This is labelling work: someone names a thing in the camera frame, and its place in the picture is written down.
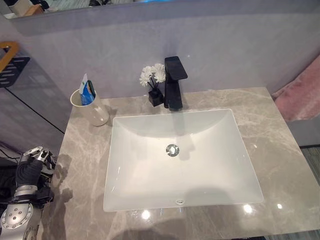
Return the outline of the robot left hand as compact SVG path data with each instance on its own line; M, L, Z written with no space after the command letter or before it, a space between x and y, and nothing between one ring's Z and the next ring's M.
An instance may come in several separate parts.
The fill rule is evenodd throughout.
M37 146L27 150L20 156L16 168L16 187L36 186L41 174L52 177L55 167L56 161L47 148Z

